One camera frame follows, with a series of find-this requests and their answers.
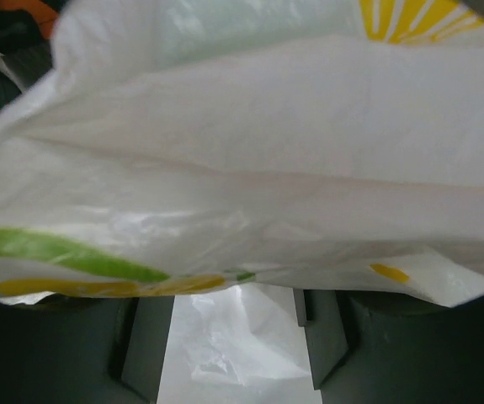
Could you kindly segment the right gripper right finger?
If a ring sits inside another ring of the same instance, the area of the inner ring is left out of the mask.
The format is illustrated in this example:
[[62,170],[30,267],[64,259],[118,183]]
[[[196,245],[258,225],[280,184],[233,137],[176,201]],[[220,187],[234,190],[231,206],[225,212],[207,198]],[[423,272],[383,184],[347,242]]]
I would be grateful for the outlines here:
[[326,403],[484,403],[484,296],[296,290],[312,384]]

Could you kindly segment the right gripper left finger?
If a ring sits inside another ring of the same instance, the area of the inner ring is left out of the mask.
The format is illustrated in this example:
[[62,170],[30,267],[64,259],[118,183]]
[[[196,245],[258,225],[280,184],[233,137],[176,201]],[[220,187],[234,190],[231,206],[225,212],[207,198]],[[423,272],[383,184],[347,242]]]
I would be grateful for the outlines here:
[[154,403],[172,297],[0,303],[0,403]]

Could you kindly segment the white plastic bag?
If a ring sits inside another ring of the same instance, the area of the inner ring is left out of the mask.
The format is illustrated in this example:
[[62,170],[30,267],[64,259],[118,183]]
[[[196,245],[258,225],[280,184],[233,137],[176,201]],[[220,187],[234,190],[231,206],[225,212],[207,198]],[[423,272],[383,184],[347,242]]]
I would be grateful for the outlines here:
[[299,401],[296,290],[484,296],[484,1],[64,1],[0,53],[0,303],[172,297],[191,402]]

